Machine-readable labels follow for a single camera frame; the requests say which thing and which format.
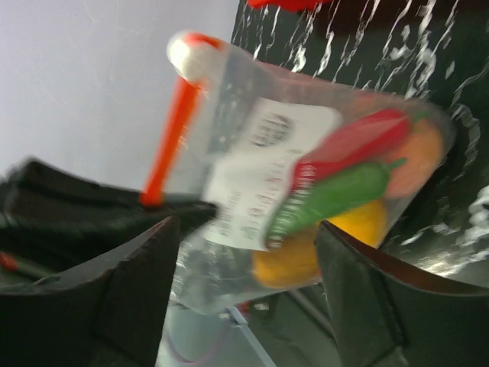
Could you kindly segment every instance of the logo on label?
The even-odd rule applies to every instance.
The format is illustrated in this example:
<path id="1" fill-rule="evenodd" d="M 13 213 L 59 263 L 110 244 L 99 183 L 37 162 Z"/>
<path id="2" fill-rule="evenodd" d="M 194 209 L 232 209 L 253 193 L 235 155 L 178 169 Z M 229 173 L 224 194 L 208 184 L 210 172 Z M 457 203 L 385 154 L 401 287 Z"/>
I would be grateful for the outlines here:
<path id="1" fill-rule="evenodd" d="M 293 121 L 284 115 L 269 113 L 251 136 L 251 143 L 258 147 L 270 147 L 286 141 L 293 129 Z"/>

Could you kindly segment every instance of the bag of vegetables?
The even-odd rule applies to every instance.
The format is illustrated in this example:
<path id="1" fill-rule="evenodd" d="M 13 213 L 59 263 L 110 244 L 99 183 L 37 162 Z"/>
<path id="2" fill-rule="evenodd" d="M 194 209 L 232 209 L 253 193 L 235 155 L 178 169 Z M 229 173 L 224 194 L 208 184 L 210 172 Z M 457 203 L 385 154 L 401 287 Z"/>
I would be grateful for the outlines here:
<path id="1" fill-rule="evenodd" d="M 452 146 L 450 120 L 417 99 L 291 73 L 201 34 L 177 35 L 168 54 L 176 102 L 141 200 L 218 204 L 183 240 L 173 281 L 173 299 L 200 313 L 319 281 L 323 220 L 378 247 Z"/>

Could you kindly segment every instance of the black marble surface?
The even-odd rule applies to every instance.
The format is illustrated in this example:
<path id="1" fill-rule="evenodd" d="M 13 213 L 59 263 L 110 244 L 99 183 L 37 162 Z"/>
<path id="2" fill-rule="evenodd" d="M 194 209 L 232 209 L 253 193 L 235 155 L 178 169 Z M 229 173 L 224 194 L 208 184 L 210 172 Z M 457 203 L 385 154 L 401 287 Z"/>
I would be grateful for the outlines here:
<path id="1" fill-rule="evenodd" d="M 455 146 L 382 249 L 489 286 L 489 3 L 334 0 L 295 14 L 241 0 L 232 43 L 294 72 L 428 99 L 447 111 Z"/>

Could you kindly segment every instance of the green chili pepper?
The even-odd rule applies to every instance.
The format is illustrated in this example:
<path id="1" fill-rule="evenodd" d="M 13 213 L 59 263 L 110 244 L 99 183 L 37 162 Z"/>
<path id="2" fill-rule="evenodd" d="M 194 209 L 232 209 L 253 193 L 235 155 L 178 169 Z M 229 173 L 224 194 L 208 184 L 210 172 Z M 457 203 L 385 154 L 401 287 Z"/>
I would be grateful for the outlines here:
<path id="1" fill-rule="evenodd" d="M 309 190 L 296 190 L 272 219 L 268 238 L 283 238 L 381 197 L 387 188 L 390 171 L 405 162 L 406 159 L 401 158 L 389 165 L 380 162 L 357 164 L 317 182 Z"/>

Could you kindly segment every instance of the cable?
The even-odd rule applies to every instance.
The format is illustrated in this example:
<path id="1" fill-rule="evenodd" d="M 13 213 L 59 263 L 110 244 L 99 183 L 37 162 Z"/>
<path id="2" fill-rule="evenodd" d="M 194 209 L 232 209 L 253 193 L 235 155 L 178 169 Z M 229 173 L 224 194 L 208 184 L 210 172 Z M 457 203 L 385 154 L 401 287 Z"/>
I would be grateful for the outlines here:
<path id="1" fill-rule="evenodd" d="M 178 353 L 178 351 L 175 348 L 175 345 L 173 344 L 172 339 L 170 338 L 166 330 L 163 331 L 163 341 L 167 345 L 168 353 L 170 354 L 170 356 L 181 365 L 191 365 L 191 366 L 205 365 L 208 361 L 214 359 L 222 351 L 222 348 L 224 347 L 225 341 L 228 338 L 228 334 L 230 330 L 231 330 L 231 323 L 226 321 L 214 346 L 211 349 L 209 349 L 209 351 L 203 357 L 195 361 L 189 361 L 188 359 L 183 358 L 182 355 Z"/>

